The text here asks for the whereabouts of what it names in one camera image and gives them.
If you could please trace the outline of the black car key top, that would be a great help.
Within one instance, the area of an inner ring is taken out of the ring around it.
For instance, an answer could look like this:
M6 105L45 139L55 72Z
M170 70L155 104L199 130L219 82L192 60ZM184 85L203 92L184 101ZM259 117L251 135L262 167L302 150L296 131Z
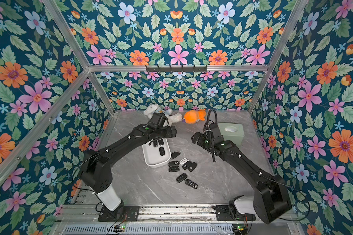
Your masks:
M160 146L164 145L163 139L158 139L158 144L159 144Z

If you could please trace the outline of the black shield-shaped car key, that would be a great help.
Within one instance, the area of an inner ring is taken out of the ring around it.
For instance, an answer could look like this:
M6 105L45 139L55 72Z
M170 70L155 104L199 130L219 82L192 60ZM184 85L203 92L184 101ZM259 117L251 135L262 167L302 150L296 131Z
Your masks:
M171 159L175 159L175 158L177 158L179 155L180 155L180 152L178 152L178 151L172 152L172 153L171 153Z

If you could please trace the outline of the white car key fob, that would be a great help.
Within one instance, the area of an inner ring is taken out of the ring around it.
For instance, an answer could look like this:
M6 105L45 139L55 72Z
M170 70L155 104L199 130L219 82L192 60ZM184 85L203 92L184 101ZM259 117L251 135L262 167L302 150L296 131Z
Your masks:
M187 163L189 160L187 158L183 158L179 161L179 164L183 165L185 163Z

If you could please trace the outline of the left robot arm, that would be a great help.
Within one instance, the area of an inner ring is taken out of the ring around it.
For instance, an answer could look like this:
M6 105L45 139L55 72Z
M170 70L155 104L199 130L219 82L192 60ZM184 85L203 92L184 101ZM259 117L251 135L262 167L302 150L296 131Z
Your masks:
M155 113L146 124L135 126L117 142L97 151L85 152L80 167L80 178L109 211L115 211L122 203L114 190L111 168L121 158L150 141L176 137L176 128L165 126L165 121L165 114Z

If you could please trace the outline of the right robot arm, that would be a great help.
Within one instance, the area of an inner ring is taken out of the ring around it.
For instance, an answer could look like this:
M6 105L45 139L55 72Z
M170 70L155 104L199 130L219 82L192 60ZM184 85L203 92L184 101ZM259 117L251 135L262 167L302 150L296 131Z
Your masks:
M204 132L196 132L191 141L210 153L213 160L219 157L231 165L250 184L253 197L241 196L233 202L240 214L255 214L262 222L270 224L292 208L285 180L254 164L235 143L224 139L218 125L204 127Z

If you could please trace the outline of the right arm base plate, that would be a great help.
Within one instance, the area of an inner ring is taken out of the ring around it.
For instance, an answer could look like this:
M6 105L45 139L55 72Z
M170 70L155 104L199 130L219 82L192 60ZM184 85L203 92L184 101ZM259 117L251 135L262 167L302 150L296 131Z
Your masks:
M218 221L229 221L229 220L255 221L256 220L256 216L254 214L241 214L236 210L234 206L215 205L215 206L212 206L212 209L215 211L216 219Z

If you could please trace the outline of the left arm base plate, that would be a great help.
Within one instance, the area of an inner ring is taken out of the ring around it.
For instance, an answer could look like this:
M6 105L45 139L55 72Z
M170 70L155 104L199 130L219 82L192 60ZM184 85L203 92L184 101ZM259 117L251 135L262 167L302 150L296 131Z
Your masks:
M119 206L114 211L110 211L106 206L103 206L98 217L99 222L114 222L124 221L133 222L137 221L139 216L139 206Z

